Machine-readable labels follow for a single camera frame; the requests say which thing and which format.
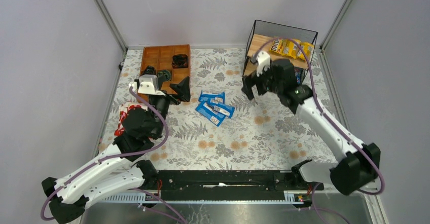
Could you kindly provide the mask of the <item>yellow m&m bag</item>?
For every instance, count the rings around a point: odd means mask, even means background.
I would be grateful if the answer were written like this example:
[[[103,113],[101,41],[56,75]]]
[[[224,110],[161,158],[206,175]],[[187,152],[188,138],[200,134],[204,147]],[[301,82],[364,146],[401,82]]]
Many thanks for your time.
[[[272,42],[270,51],[281,56],[283,54],[284,48],[284,40],[283,39],[275,39]]]
[[[296,59],[299,51],[299,48],[296,43],[300,44],[300,40],[291,41],[284,39],[281,55]]]

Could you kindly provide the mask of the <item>blue candy bag long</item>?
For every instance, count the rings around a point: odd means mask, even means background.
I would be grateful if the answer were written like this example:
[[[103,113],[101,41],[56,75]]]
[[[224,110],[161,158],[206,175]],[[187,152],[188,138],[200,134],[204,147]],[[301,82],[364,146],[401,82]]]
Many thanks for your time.
[[[202,116],[207,118],[211,123],[213,123],[215,126],[219,126],[226,116],[222,113],[219,113],[212,109],[205,101],[200,102],[199,105],[195,109],[198,113],[200,113]]]

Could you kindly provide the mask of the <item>yellow candy bag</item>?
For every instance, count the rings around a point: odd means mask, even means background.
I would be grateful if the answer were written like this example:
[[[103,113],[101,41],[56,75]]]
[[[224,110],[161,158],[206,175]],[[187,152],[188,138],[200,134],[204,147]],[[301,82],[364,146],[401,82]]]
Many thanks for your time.
[[[314,51],[314,45],[312,43],[308,43],[308,42],[301,42],[300,47],[304,51],[304,53],[300,49],[298,49],[297,58],[305,61],[306,60],[305,55],[306,55],[307,58],[309,60],[311,60],[312,59],[312,53]]]

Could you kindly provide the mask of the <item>blue m&m candy bag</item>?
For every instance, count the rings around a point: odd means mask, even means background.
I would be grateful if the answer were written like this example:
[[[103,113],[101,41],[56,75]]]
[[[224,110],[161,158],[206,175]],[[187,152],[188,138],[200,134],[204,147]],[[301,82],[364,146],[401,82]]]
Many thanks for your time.
[[[295,71],[295,76],[296,76],[296,79],[297,79],[297,84],[298,85],[302,84],[303,74],[304,74],[305,70],[302,69],[302,68],[295,67],[294,71]]]

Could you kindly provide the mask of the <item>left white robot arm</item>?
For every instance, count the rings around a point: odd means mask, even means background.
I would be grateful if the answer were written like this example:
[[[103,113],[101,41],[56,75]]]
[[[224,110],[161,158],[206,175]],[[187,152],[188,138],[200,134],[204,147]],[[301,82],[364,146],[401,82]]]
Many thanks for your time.
[[[155,140],[167,141],[169,107],[188,102],[191,97],[189,76],[169,85],[173,94],[161,90],[166,81],[167,75],[153,72],[134,80],[129,89],[138,103],[120,106],[113,143],[73,173],[42,181],[47,196],[43,208],[50,210],[53,220],[69,223],[95,203],[121,191],[161,190],[163,182],[157,170],[142,157],[158,148]]]

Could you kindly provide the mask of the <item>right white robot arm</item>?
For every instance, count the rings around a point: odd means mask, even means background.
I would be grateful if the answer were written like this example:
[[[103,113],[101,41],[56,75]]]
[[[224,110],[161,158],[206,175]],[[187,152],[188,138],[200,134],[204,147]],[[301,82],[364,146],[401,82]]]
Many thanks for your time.
[[[351,134],[323,108],[310,87],[299,85],[288,59],[272,60],[260,53],[253,58],[253,64],[256,69],[242,78],[242,91],[248,99],[254,99],[253,87],[259,95],[276,94],[280,103],[307,123],[335,156],[335,163],[306,160],[294,166],[292,171],[298,181],[328,183],[347,196],[363,192],[365,185],[379,179],[381,187],[374,194],[384,191],[385,180],[379,170],[381,151],[376,144],[365,144]]]

